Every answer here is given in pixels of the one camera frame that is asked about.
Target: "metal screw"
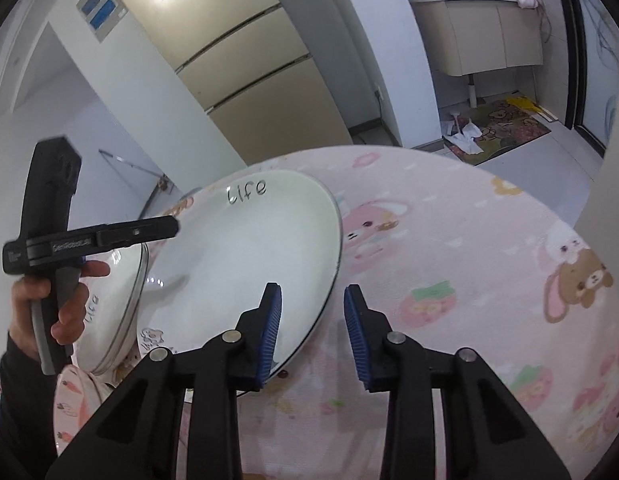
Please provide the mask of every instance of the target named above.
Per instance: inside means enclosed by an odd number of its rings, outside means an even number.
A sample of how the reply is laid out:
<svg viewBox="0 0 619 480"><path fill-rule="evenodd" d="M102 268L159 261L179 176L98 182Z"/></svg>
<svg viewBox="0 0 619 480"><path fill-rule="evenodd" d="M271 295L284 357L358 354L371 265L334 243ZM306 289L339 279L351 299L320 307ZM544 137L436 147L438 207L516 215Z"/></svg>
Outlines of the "metal screw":
<svg viewBox="0 0 619 480"><path fill-rule="evenodd" d="M167 349L158 347L150 352L150 359L155 362L163 361L168 355L170 355L170 353Z"/></svg>
<svg viewBox="0 0 619 480"><path fill-rule="evenodd" d="M223 332L223 340L225 343L235 343L238 341L243 335L238 330L227 330L227 332Z"/></svg>
<svg viewBox="0 0 619 480"><path fill-rule="evenodd" d="M402 332L390 332L387 334L387 340L395 345L400 345L405 342L405 334Z"/></svg>
<svg viewBox="0 0 619 480"><path fill-rule="evenodd" d="M473 363L478 356L471 348L461 348L459 350L459 357L466 363Z"/></svg>

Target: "white plate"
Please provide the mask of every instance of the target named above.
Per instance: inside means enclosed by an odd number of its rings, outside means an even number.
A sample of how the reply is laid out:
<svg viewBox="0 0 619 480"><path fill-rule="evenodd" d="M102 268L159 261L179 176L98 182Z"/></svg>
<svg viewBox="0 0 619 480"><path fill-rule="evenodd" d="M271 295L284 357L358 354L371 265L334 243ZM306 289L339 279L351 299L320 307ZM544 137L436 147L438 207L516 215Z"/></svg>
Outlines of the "white plate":
<svg viewBox="0 0 619 480"><path fill-rule="evenodd" d="M157 346L200 348L234 328L276 282L283 313L274 374L310 334L336 278L336 203L320 182L295 171L254 173L196 199L148 274L137 323L141 355Z"/></svg>
<svg viewBox="0 0 619 480"><path fill-rule="evenodd" d="M145 244L99 254L110 274L88 278L90 300L85 330L76 343L72 361L81 370L102 375L125 358L136 336L136 311L145 283L148 249Z"/></svg>

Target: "human finger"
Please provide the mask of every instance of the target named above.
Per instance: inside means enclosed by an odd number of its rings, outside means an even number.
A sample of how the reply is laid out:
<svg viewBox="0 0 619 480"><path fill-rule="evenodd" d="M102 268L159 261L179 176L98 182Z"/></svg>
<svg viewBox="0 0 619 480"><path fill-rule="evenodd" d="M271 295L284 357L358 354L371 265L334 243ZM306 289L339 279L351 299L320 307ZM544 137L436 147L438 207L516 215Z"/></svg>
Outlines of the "human finger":
<svg viewBox="0 0 619 480"><path fill-rule="evenodd" d="M71 345L76 342L83 333L83 330L85 330L85 325L82 319L78 321L75 320L69 325L55 323L52 326L52 337L56 339L59 345Z"/></svg>
<svg viewBox="0 0 619 480"><path fill-rule="evenodd" d="M46 298L50 295L51 290L50 280L36 278L35 276L24 276L12 285L12 301L29 304L29 301Z"/></svg>
<svg viewBox="0 0 619 480"><path fill-rule="evenodd" d="M85 304L90 298L90 291L85 283L78 283L72 297L59 309L58 323L71 325L75 321L83 321L85 317Z"/></svg>
<svg viewBox="0 0 619 480"><path fill-rule="evenodd" d="M81 268L80 275L84 278L88 276L99 278L102 276L107 276L109 271L110 269L107 263L101 262L100 260L88 260Z"/></svg>

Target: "floor mat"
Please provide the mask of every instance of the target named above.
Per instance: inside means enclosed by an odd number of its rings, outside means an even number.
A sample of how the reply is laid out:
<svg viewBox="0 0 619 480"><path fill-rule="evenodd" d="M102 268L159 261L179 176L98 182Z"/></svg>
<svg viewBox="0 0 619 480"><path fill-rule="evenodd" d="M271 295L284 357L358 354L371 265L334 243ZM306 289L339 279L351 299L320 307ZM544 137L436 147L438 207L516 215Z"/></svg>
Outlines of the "floor mat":
<svg viewBox="0 0 619 480"><path fill-rule="evenodd" d="M465 112L464 116L459 116L461 128L469 123L469 118L483 133L475 139L483 149L483 153L468 155L458 146L447 140L445 142L454 155L473 166L507 153L551 131L547 126L507 101L494 101Z"/></svg>

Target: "baseboard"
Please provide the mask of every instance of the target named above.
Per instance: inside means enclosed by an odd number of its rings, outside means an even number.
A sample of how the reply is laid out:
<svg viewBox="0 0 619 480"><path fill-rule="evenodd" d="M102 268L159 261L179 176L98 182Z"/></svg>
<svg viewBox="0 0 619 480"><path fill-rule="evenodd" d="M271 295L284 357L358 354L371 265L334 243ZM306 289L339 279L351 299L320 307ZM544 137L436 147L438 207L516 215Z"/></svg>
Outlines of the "baseboard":
<svg viewBox="0 0 619 480"><path fill-rule="evenodd" d="M436 139L433 140L432 142L426 142L425 144L421 144L420 146L416 146L415 148L412 148L413 150L419 150L421 152L437 152L439 150L442 150L445 147L445 142L443 141L443 139Z"/></svg>
<svg viewBox="0 0 619 480"><path fill-rule="evenodd" d="M387 126L387 124L385 124L385 121L381 120L381 123L382 123L383 128L385 129L385 131L389 135L389 140L391 140L392 145L396 146L397 148L402 148L403 146L401 145L400 142L398 142L398 139L394 135L394 132L392 132L392 130L389 129L389 126Z"/></svg>
<svg viewBox="0 0 619 480"><path fill-rule="evenodd" d="M350 135L353 137L358 134L362 134L363 132L367 132L369 130L373 130L374 128L380 128L383 126L383 121L380 117L376 119L372 119L371 121L365 121L365 123L357 124L352 126L351 128L347 128L347 131L350 132Z"/></svg>

